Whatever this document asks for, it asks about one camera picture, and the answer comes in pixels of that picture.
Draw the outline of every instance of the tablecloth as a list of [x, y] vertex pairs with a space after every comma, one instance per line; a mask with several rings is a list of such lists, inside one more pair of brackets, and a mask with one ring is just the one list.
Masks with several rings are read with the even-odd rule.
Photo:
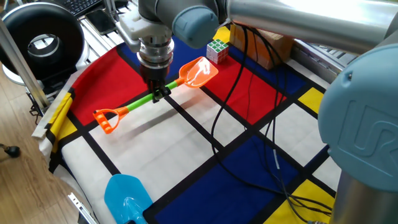
[[[228, 42], [228, 32], [222, 28], [215, 39]], [[178, 77], [182, 65], [206, 55], [206, 47], [194, 50], [173, 40], [174, 62], [167, 82]], [[237, 176], [272, 189], [278, 188], [263, 167], [263, 148], [277, 174], [275, 149], [290, 193], [333, 206], [341, 170], [328, 156], [317, 127], [327, 85], [286, 64], [277, 68], [276, 85], [275, 69], [267, 71], [248, 59], [213, 138], [211, 125], [242, 58], [243, 53], [231, 46], [226, 61], [215, 65], [219, 74], [205, 86], [180, 86], [158, 103], [130, 112], [106, 135], [93, 111], [124, 106], [147, 94], [137, 57], [120, 44], [71, 77], [33, 136], [50, 171], [87, 197], [100, 223], [114, 223], [103, 197], [110, 177], [120, 173], [139, 178], [154, 201], [144, 212], [148, 223], [302, 223], [283, 195], [254, 189], [225, 172], [214, 158], [211, 142]], [[275, 111], [275, 146], [271, 132], [264, 144], [275, 89], [280, 93], [285, 82], [286, 95]], [[66, 178], [69, 174], [73, 180]], [[297, 210], [308, 220], [329, 219], [302, 207]]]

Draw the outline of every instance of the rubik's cube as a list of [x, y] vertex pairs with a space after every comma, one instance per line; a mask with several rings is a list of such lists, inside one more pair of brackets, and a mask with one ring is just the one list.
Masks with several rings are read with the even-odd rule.
[[207, 45], [206, 56], [208, 59], [214, 61], [214, 63], [219, 64], [228, 55], [228, 44], [220, 41], [219, 39], [211, 42]]

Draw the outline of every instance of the blue shovel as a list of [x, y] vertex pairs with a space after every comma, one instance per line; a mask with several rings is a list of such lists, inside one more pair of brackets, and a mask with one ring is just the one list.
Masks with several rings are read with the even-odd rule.
[[112, 176], [104, 199], [117, 224], [147, 224], [142, 213], [152, 205], [152, 200], [136, 177], [123, 174]]

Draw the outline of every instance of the computer keyboard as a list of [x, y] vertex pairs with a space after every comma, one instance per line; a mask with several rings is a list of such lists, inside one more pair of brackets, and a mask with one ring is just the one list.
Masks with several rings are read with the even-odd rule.
[[101, 0], [57, 0], [72, 15], [80, 17], [89, 12], [93, 7], [101, 4]]

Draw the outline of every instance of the electrical cable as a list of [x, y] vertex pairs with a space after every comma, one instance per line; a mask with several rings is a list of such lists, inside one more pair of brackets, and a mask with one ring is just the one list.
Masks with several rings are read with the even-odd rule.
[[[239, 69], [238, 76], [236, 77], [236, 79], [235, 79], [235, 81], [234, 81], [234, 83], [233, 83], [233, 86], [231, 87], [231, 89], [230, 89], [230, 91], [229, 91], [227, 97], [225, 98], [224, 102], [222, 103], [221, 108], [220, 108], [219, 112], [217, 113], [216, 118], [215, 118], [215, 120], [214, 120], [214, 122], [213, 122], [213, 125], [212, 125], [212, 127], [211, 127], [211, 136], [212, 136], [212, 137], [214, 137], [214, 131], [215, 131], [216, 123], [217, 123], [217, 121], [218, 121], [218, 119], [219, 119], [219, 117], [220, 117], [222, 111], [225, 109], [226, 104], [227, 104], [229, 98], [231, 97], [231, 95], [232, 95], [234, 89], [236, 88], [236, 85], [238, 84], [238, 81], [239, 81], [240, 78], [241, 78], [241, 75], [242, 75], [242, 72], [243, 72], [243, 69], [244, 69], [244, 64], [245, 64], [246, 59], [247, 59], [247, 56], [248, 56], [248, 33], [247, 33], [247, 29], [249, 29], [249, 28], [247, 28], [246, 26], [242, 26], [242, 28], [243, 28], [243, 31], [244, 31], [244, 38], [245, 38], [245, 40], [244, 40], [245, 45], [244, 45], [244, 46], [245, 46], [245, 47], [244, 47], [244, 55], [243, 55], [243, 60], [242, 60], [241, 68]], [[320, 206], [322, 206], [322, 207], [325, 207], [325, 208], [331, 210], [330, 207], [328, 207], [327, 205], [324, 205], [324, 204], [322, 204], [322, 203], [320, 203], [320, 202], [317, 202], [317, 201], [314, 201], [314, 200], [311, 200], [311, 199], [308, 199], [308, 198], [303, 198], [303, 197], [298, 197], [298, 196], [295, 196], [295, 195], [291, 195], [291, 194], [288, 194], [286, 191], [281, 192], [281, 191], [278, 191], [278, 190], [274, 190], [274, 189], [270, 189], [270, 188], [267, 188], [267, 187], [263, 187], [263, 186], [261, 186], [261, 185], [252, 184], [252, 183], [250, 183], [250, 182], [247, 182], [247, 181], [243, 180], [242, 178], [238, 177], [237, 175], [235, 175], [234, 173], [232, 173], [228, 168], [225, 167], [225, 165], [222, 163], [222, 161], [221, 161], [219, 155], [216, 153], [216, 149], [215, 149], [215, 146], [214, 146], [213, 143], [211, 143], [211, 148], [212, 148], [213, 154], [215, 155], [215, 159], [217, 160], [218, 164], [219, 164], [227, 173], [229, 173], [232, 177], [234, 177], [236, 180], [238, 180], [238, 181], [240, 181], [240, 182], [242, 182], [242, 183], [244, 183], [244, 184], [246, 184], [246, 185], [248, 185], [248, 186], [255, 187], [255, 188], [257, 188], [257, 189], [266, 190], [266, 191], [268, 191], [268, 192], [272, 192], [272, 193], [279, 194], [279, 195], [286, 195], [286, 196], [288, 196], [287, 198], [288, 198], [288, 201], [289, 201], [290, 203], [291, 203], [291, 201], [289, 200], [289, 197], [292, 197], [292, 198], [295, 199], [296, 201], [297, 201], [297, 200], [308, 201], [308, 202], [315, 203], [315, 204], [317, 204], [317, 205], [320, 205]]]
[[[275, 68], [276, 85], [277, 85], [277, 87], [279, 87], [279, 76], [278, 76], [278, 74], [277, 74], [277, 70], [276, 70], [276, 67], [275, 67], [275, 60], [274, 60], [274, 57], [273, 57], [272, 52], [271, 52], [271, 50], [270, 50], [270, 47], [272, 47], [272, 45], [268, 42], [268, 40], [266, 40], [263, 36], [261, 36], [261, 34], [260, 34], [257, 30], [255, 30], [255, 31], [254, 31], [253, 29], [250, 29], [250, 30], [251, 30], [253, 33], [257, 33], [257, 35], [260, 35], [260, 38], [262, 39], [264, 45], [266, 46], [267, 51], [268, 51], [268, 54], [269, 54], [270, 59], [271, 59], [271, 61], [272, 61], [272, 64], [273, 64], [273, 66], [274, 66], [274, 68]], [[279, 58], [279, 60], [280, 60], [281, 62], [283, 62], [283, 60], [281, 59], [281, 57], [280, 57], [280, 55], [278, 54], [278, 52], [275, 51], [275, 49], [273, 49], [273, 51], [274, 51], [274, 53], [276, 54], [276, 56]], [[276, 110], [277, 110], [277, 107], [279, 107], [279, 105], [282, 103], [283, 97], [284, 97], [284, 95], [285, 95], [285, 93], [286, 93], [286, 91], [287, 91], [287, 90], [286, 90], [286, 89], [287, 89], [287, 74], [286, 74], [286, 70], [284, 70], [284, 78], [285, 78], [285, 80], [284, 80], [284, 81], [285, 81], [285, 83], [284, 83], [284, 89], [283, 89], [282, 96], [281, 96], [281, 98], [280, 98], [279, 103], [277, 103], [277, 98], [278, 98], [278, 94], [279, 94], [277, 89], [276, 89], [276, 94], [275, 94], [274, 119], [273, 119], [273, 122], [272, 122], [272, 143], [273, 143], [274, 146], [276, 145], [276, 144], [275, 144], [276, 116], [277, 116], [277, 115], [276, 115]], [[268, 127], [267, 127], [267, 131], [266, 131], [266, 133], [265, 133], [265, 138], [266, 138], [266, 136], [267, 136], [267, 132], [268, 132], [270, 126], [271, 126], [271, 123], [270, 123], [270, 124], [268, 125]], [[264, 141], [264, 153], [266, 153], [266, 152], [265, 152], [265, 148], [266, 148], [266, 144], [265, 144], [265, 141]], [[277, 164], [276, 154], [275, 154], [275, 156], [274, 156], [274, 159], [275, 159], [275, 164]], [[281, 182], [281, 184], [282, 184], [282, 188], [283, 188], [283, 190], [284, 190], [284, 192], [285, 192], [285, 194], [286, 194], [286, 196], [287, 196], [287, 191], [286, 191], [285, 186], [284, 186], [284, 182], [283, 182], [283, 178], [282, 178], [282, 172], [280, 171], [279, 165], [277, 165], [277, 168], [278, 168], [278, 171], [279, 171], [280, 182]], [[314, 212], [323, 213], [323, 214], [325, 214], [325, 215], [331, 215], [330, 212], [325, 212], [325, 211], [320, 210], [320, 209], [318, 209], [318, 208], [308, 207], [308, 206], [304, 205], [302, 202], [300, 202], [299, 200], [297, 200], [296, 198], [293, 197], [293, 199], [294, 199], [297, 203], [300, 204], [300, 205], [296, 205], [296, 206], [301, 206], [301, 207], [304, 207], [304, 208], [306, 208], [306, 209], [312, 210], [312, 211], [314, 211]], [[294, 211], [294, 213], [299, 217], [299, 219], [301, 219], [303, 222], [307, 222], [307, 221], [306, 221], [303, 217], [301, 217], [301, 216], [298, 214], [298, 212], [295, 210], [295, 208], [294, 208], [294, 206], [293, 206], [293, 203], [292, 203], [291, 200], [288, 198], [288, 196], [287, 196], [287, 201], [288, 201], [289, 205], [292, 207], [292, 210]]]
[[[252, 32], [252, 34], [253, 34], [253, 40], [254, 40], [254, 47], [255, 47], [255, 50], [256, 50], [256, 64], [255, 64], [255, 66], [254, 66], [254, 71], [256, 71], [259, 56], [258, 56], [258, 49], [257, 49], [256, 36], [254, 35], [254, 32]], [[251, 99], [251, 98], [250, 98], [250, 87], [251, 87], [251, 84], [252, 84], [253, 76], [254, 76], [254, 73], [251, 74], [251, 78], [250, 78], [250, 81], [249, 81], [249, 87], [248, 87], [248, 109], [247, 109], [247, 111], [246, 111], [246, 121], [248, 120], [248, 117], [249, 117], [250, 99]], [[282, 96], [281, 96], [281, 98], [280, 98], [279, 104], [278, 104], [277, 106], [279, 106], [279, 105], [282, 103], [282, 99], [283, 99], [283, 97], [284, 97], [284, 93], [286, 92], [286, 83], [287, 83], [286, 81], [287, 81], [287, 74], [286, 74], [286, 72], [285, 72], [285, 87], [284, 87], [284, 92], [282, 93]], [[279, 184], [278, 184], [278, 183], [280, 183], [281, 181], [278, 179], [278, 177], [276, 177], [276, 175], [274, 175], [274, 174], [271, 172], [271, 169], [269, 168], [268, 163], [266, 162], [266, 166], [267, 166], [267, 167], [263, 164], [263, 162], [262, 162], [262, 160], [261, 160], [261, 155], [260, 155], [260, 152], [259, 152], [259, 148], [257, 147], [257, 144], [254, 142], [253, 139], [251, 139], [251, 141], [252, 141], [254, 147], [257, 149], [257, 153], [259, 154], [261, 166], [263, 166], [263, 168], [264, 168], [266, 171], [268, 171], [268, 173], [270, 173], [271, 177], [273, 177], [273, 181], [274, 181], [274, 183], [276, 184], [276, 186], [278, 186], [278, 188], [279, 188], [280, 190], [283, 190], [282, 187], [280, 187]], [[302, 202], [300, 202], [299, 200], [297, 200], [296, 198], [293, 198], [293, 199], [294, 199], [297, 203], [299, 203], [299, 205], [296, 205], [296, 204], [293, 203], [295, 206], [304, 207], [304, 208], [309, 209], [309, 210], [312, 210], [312, 211], [314, 211], [314, 212], [324, 213], [325, 215], [329, 215], [329, 214], [330, 214], [330, 212], [322, 211], [322, 210], [320, 210], [319, 208], [308, 207], [308, 206], [306, 206], [305, 204], [303, 204]]]

